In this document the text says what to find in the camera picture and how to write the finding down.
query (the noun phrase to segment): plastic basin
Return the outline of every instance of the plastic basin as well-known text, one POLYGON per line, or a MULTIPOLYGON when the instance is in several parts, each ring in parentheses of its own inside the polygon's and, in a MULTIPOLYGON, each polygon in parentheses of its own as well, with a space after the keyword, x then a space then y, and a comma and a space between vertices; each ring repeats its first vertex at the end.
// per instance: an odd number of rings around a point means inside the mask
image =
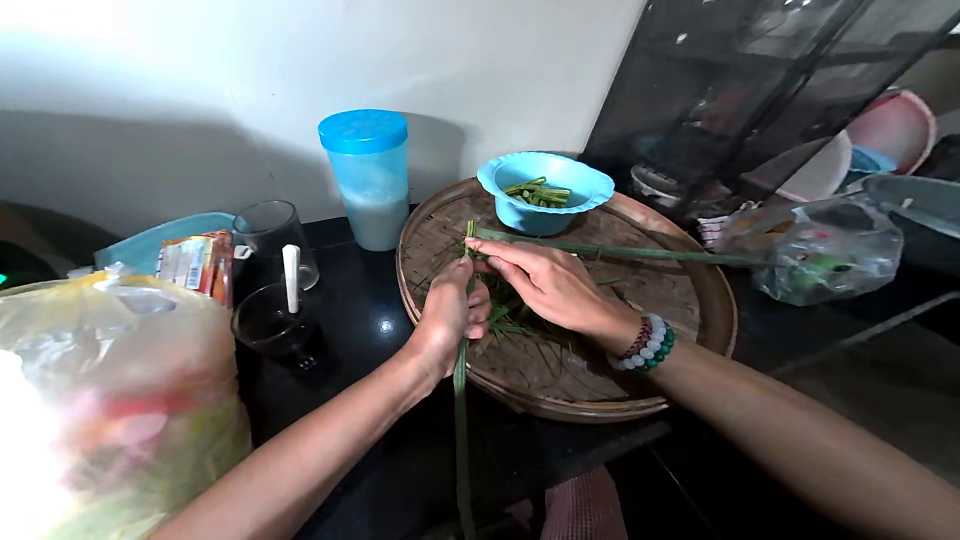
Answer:
POLYGON ((613 179, 609 176, 579 161, 545 152, 517 152, 487 161, 477 170, 477 180, 495 198, 500 222, 528 236, 560 233, 578 213, 596 208, 613 196, 613 179), (550 187, 570 190, 567 208, 545 209, 503 192, 541 176, 550 187))

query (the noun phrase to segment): woven bamboo basket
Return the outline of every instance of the woven bamboo basket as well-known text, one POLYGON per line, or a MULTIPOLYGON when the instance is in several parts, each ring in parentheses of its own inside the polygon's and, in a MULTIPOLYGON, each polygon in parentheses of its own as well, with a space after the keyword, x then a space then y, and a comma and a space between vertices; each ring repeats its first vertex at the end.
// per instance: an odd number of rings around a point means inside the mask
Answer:
MULTIPOLYGON (((468 220, 506 231, 496 219, 493 197, 476 179, 454 184, 417 207, 400 234, 396 277, 407 313, 420 320, 430 282, 462 255, 468 220)), ((577 217, 559 239, 618 246, 703 251, 680 228, 641 203, 614 194, 606 204, 577 217)), ((713 265, 675 261, 584 261, 617 302, 662 316, 678 334, 729 355, 736 336, 736 304, 723 273, 713 265)), ((491 335, 468 351, 468 379, 517 412, 582 424, 632 420, 668 407, 646 378, 610 367, 586 340, 568 344, 522 334, 491 335)))

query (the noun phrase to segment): plastic bag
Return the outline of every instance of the plastic bag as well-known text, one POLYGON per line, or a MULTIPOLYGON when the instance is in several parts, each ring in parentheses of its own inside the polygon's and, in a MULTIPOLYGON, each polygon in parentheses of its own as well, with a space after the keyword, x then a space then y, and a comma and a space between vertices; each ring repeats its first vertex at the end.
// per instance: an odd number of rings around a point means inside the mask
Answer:
POLYGON ((718 253, 764 256, 754 272, 772 298, 809 306, 876 290, 897 274, 903 233, 860 198, 764 207, 736 214, 718 253))
POLYGON ((145 538, 251 451, 229 310, 106 272, 0 295, 5 538, 145 538))

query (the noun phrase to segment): snack package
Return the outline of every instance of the snack package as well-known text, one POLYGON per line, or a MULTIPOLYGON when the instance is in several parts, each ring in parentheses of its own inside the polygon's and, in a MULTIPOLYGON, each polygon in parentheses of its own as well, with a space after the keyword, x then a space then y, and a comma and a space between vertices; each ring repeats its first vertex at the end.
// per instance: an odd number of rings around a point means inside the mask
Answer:
POLYGON ((233 234, 218 231, 163 241, 156 276, 232 307, 232 268, 233 234))
POLYGON ((229 318, 109 271, 0 294, 3 537, 146 538, 243 459, 229 318))

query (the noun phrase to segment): glass with dark liquid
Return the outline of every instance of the glass with dark liquid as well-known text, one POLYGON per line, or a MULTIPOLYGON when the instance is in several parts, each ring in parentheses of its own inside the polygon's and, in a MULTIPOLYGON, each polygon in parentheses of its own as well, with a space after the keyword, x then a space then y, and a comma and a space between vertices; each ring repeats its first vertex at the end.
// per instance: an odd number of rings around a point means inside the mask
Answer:
POLYGON ((233 311, 233 335, 245 345, 286 367, 317 365, 311 351, 319 350, 320 327, 303 291, 296 313, 287 309, 286 287, 274 283, 257 289, 233 311))

